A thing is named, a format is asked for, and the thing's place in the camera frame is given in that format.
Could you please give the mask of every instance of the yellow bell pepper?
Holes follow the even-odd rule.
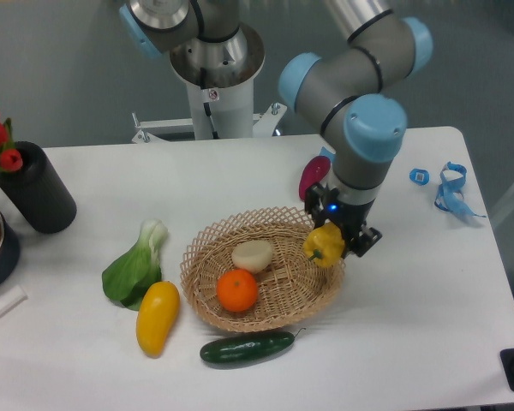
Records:
[[[343,255],[344,240],[341,230],[331,221],[327,222],[310,232],[302,249],[308,259],[311,259],[318,267],[331,267]]]
[[[137,342],[149,357],[159,357],[179,313],[179,291],[169,281],[154,283],[145,293],[137,315]]]

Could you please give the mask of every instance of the potato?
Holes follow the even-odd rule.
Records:
[[[271,264],[272,244],[265,240],[252,240],[238,244],[232,251],[232,262],[252,274],[265,270]]]

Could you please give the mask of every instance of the orange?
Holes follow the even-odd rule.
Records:
[[[217,298],[233,313],[250,308],[259,295],[259,287],[251,272],[243,269],[227,271],[217,281]]]

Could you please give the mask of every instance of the wicker basket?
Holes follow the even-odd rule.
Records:
[[[344,261],[319,268],[302,244],[312,219],[296,208],[247,211],[206,227],[188,246],[181,263],[181,285],[190,306],[207,323],[226,331],[264,331],[291,325],[326,307],[340,290]],[[241,242],[267,240],[271,264],[255,274],[259,298],[243,313],[223,309],[216,296],[218,278],[234,267],[232,250]]]

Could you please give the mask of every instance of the yellow squash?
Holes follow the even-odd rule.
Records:
[[[150,357],[159,357],[179,313],[179,291],[169,281],[154,283],[143,297],[137,315],[137,342]]]

